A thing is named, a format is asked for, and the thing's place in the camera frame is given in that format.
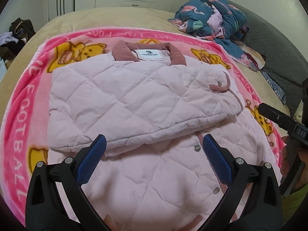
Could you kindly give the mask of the person's right hand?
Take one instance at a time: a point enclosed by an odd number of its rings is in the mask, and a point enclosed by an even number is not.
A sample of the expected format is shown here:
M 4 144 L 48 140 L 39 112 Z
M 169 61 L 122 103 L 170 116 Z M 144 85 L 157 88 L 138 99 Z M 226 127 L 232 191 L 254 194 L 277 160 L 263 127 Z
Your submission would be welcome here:
M 281 160 L 280 172 L 282 176 L 286 177 L 290 169 L 289 162 L 287 160 L 287 151 L 289 150 L 288 149 L 289 145 L 299 147 L 299 150 L 298 150 L 299 158 L 305 164 L 305 167 L 302 171 L 300 178 L 298 179 L 295 186 L 293 187 L 294 190 L 299 190 L 307 184 L 307 150 L 301 148 L 300 143 L 296 139 L 292 139 L 290 136 L 282 137 L 282 141 L 285 143 L 285 146 L 281 150 L 282 160 Z

